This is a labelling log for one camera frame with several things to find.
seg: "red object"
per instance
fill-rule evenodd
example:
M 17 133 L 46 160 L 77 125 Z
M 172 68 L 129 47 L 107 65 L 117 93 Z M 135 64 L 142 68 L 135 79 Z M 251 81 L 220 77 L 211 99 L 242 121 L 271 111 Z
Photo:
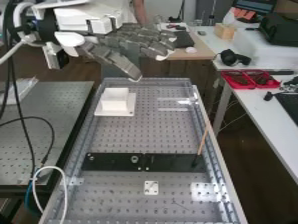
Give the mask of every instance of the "red object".
M 174 25 L 174 24 L 168 24 L 167 26 L 166 26 L 166 28 L 167 29 L 171 29 L 171 28 L 175 28 L 178 25 Z
M 279 88 L 280 82 L 278 82 L 266 71 L 262 70 L 244 70 L 242 71 L 252 80 L 255 87 L 259 89 Z
M 243 16 L 243 18 L 247 19 L 247 20 L 251 20 L 254 14 L 255 14 L 254 11 L 248 11 L 248 12 L 246 13 L 246 15 Z
M 222 71 L 220 75 L 232 89 L 254 89 L 255 83 L 248 76 L 236 70 Z
M 240 9 L 234 8 L 234 16 L 235 16 L 235 17 L 238 16 L 239 12 L 240 12 Z
M 246 15 L 247 10 L 242 9 L 240 12 L 236 15 L 236 18 L 242 18 Z

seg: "person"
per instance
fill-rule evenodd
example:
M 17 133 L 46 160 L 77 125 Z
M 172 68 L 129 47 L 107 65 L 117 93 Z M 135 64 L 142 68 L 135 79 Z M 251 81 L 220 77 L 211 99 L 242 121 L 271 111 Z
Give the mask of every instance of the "person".
M 143 0 L 101 0 L 101 3 L 122 11 L 123 23 L 146 24 Z
M 135 13 L 135 18 L 137 22 L 141 25 L 146 24 L 146 10 L 145 10 L 145 0 L 133 0 L 133 6 L 134 6 L 134 13 Z

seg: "desk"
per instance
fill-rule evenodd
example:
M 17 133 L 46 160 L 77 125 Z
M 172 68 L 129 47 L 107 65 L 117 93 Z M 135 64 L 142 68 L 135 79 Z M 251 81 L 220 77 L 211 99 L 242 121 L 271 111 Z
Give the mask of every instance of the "desk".
M 45 165 L 62 166 L 65 150 L 70 146 L 74 125 L 90 93 L 93 82 L 38 82 L 21 101 L 23 116 L 45 118 L 54 129 L 54 145 Z M 1 123 L 18 117 L 15 106 L 7 106 Z M 38 120 L 26 120 L 35 156 L 35 166 L 49 147 L 50 130 Z M 30 154 L 19 122 L 0 129 L 0 193 L 23 193 L 30 174 Z M 39 190 L 46 191 L 51 173 L 41 180 Z
M 287 81 L 292 76 L 274 76 L 274 78 L 278 81 Z M 272 93 L 279 92 L 278 89 L 235 90 L 230 88 L 228 84 L 224 82 L 212 129 L 214 133 L 218 134 L 230 95 L 232 93 L 292 179 L 298 183 L 298 126 L 275 97 L 268 102 L 263 100 L 267 91 Z
M 199 36 L 196 34 L 198 30 L 204 31 L 206 36 Z M 191 31 L 195 33 L 199 40 L 206 44 L 206 46 L 212 50 L 215 54 L 220 53 L 226 49 L 231 49 L 235 53 L 240 53 L 234 47 L 231 40 L 223 40 L 215 36 L 212 32 L 212 26 L 192 27 Z M 291 70 L 291 68 L 288 68 L 288 63 L 284 63 L 282 60 L 279 62 L 274 61 L 274 63 L 268 61 L 266 64 L 258 64 L 258 62 L 251 61 L 251 64 L 248 66 L 238 64 L 230 67 L 222 63 L 219 56 L 215 58 L 215 60 L 212 60 L 212 65 L 218 71 L 230 69 Z
M 192 39 L 196 53 L 188 54 L 184 49 L 175 49 L 175 52 L 168 56 L 167 60 L 211 60 L 215 54 L 210 50 L 210 47 L 203 43 L 191 30 L 188 35 Z

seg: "white table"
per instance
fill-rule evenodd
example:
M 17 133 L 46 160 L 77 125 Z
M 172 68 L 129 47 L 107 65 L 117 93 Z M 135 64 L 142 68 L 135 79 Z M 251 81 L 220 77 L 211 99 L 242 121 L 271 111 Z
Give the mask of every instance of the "white table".
M 292 75 L 274 76 L 278 81 L 288 81 L 292 77 Z M 232 93 L 292 179 L 298 183 L 298 126 L 275 97 L 270 101 L 263 100 L 267 91 L 272 93 L 280 92 L 278 89 L 235 90 L 224 82 L 212 130 L 216 135 Z
M 231 49 L 235 53 L 240 54 L 240 52 L 234 47 L 231 40 L 223 40 L 215 36 L 212 26 L 191 27 L 191 30 L 215 54 L 220 53 L 226 49 Z M 199 36 L 196 34 L 198 30 L 204 31 L 206 36 Z M 260 69 L 260 70 L 280 71 L 280 70 L 292 69 L 292 68 L 288 68 L 288 63 L 283 62 L 282 60 L 278 62 L 268 60 L 266 64 L 263 63 L 259 64 L 256 61 L 252 60 L 248 66 L 244 66 L 243 64 L 238 64 L 230 67 L 222 63 L 219 55 L 212 60 L 212 64 L 216 71 L 231 70 L 231 69 Z

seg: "table leg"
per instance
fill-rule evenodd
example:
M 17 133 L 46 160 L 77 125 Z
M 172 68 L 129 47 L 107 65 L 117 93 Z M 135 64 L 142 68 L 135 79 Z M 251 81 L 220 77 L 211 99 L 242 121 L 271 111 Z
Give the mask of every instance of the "table leg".
M 230 101 L 230 95 L 231 95 L 230 86 L 224 82 L 224 86 L 223 86 L 223 90 L 222 90 L 222 94 L 220 94 L 220 101 L 219 101 L 219 105 L 216 108 L 216 115 L 215 115 L 215 119 L 212 122 L 212 131 L 214 131 L 215 136 L 218 135 L 219 130 L 220 130 L 220 124 L 222 124 L 222 120 L 224 117 L 227 104 Z

